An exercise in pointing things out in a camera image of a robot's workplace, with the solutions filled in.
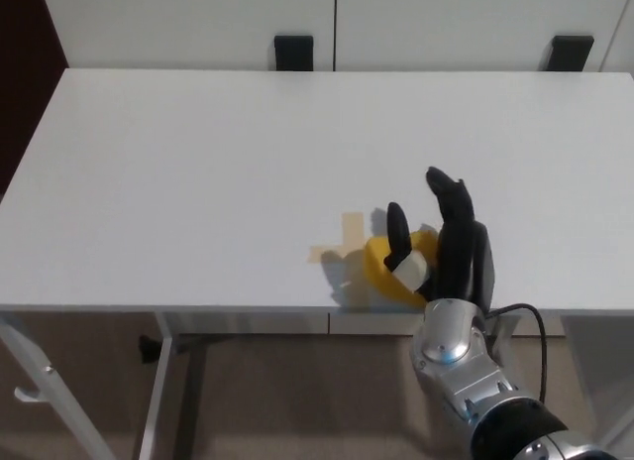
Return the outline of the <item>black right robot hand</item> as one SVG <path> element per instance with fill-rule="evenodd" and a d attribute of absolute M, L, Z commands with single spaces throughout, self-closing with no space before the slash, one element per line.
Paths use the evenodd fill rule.
<path fill-rule="evenodd" d="M 387 206 L 389 253 L 383 259 L 392 276 L 408 291 L 428 301 L 457 298 L 487 312 L 494 288 L 494 264 L 487 229 L 478 222 L 465 183 L 438 168 L 426 171 L 437 198 L 443 225 L 438 234 L 436 265 L 430 266 L 411 242 L 406 216 L 392 201 Z"/>

